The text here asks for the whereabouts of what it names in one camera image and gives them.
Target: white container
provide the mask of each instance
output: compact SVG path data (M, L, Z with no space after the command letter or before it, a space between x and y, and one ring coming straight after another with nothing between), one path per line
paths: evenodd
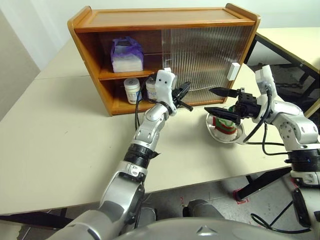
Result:
M137 78L127 78L124 80L123 84L128 102L130 104L136 104L138 92L140 90L139 80Z
M145 87L146 87L146 94L148 96L148 99L157 100L157 92L156 92L156 80L154 80L152 77L149 77L145 81Z

